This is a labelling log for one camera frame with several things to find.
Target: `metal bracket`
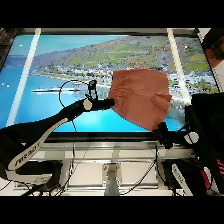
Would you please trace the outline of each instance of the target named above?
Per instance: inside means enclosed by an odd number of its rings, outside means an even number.
[[[102,169],[102,182],[103,182],[102,185],[103,185],[103,187],[106,187],[106,183],[107,183],[110,172],[115,173],[117,185],[120,187],[122,184],[120,163],[103,164],[102,168],[103,168]]]

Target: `robotic arm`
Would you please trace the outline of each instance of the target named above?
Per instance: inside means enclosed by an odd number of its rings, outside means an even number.
[[[60,177],[62,163],[29,160],[40,150],[49,134],[61,124],[72,121],[83,112],[106,110],[114,106],[113,99],[98,100],[97,94],[96,98],[93,99],[91,90],[95,87],[96,81],[91,81],[89,84],[90,95],[86,95],[86,99],[64,107],[54,116],[1,129],[0,177],[5,180],[35,185],[51,183],[49,189],[53,187],[53,183],[58,183],[56,180]]]

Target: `blue water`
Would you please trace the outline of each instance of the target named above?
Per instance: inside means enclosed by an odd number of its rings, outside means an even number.
[[[13,98],[18,87],[22,74],[22,67],[5,67],[0,73],[0,84],[2,82],[10,84],[10,87],[0,86],[0,128],[5,127],[11,109]],[[63,80],[57,80],[40,76],[29,76],[23,97],[19,106],[15,123],[37,121],[58,113],[62,106],[58,100],[58,94],[36,94],[32,89],[51,88],[61,86]],[[80,99],[80,94],[84,97],[87,88],[81,86],[81,92],[76,94],[62,94],[62,102],[69,105]],[[146,129],[132,124],[121,118],[112,109],[106,111],[93,111],[83,113],[74,120],[78,132],[148,132]],[[182,124],[175,119],[165,119],[170,131],[178,130]],[[55,131],[74,132],[71,122],[61,125]]]

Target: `folded garment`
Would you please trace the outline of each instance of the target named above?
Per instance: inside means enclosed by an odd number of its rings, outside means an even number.
[[[114,71],[109,98],[115,100],[112,108],[121,117],[153,131],[170,106],[167,74],[148,69]]]

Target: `large screen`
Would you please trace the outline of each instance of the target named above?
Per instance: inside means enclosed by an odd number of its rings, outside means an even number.
[[[7,125],[33,35],[17,36],[0,73],[0,128]],[[198,38],[175,37],[189,94],[218,92],[212,71]],[[167,73],[171,106],[165,118],[168,129],[184,125],[184,101],[167,36],[41,35],[14,123],[32,122],[58,113],[60,86],[67,80],[97,80],[99,98],[108,96],[113,71],[135,68]],[[69,83],[62,102],[69,105],[85,98],[87,86]],[[78,132],[148,132],[120,117],[112,109],[83,113],[74,120]],[[55,132],[74,132],[71,122]]]

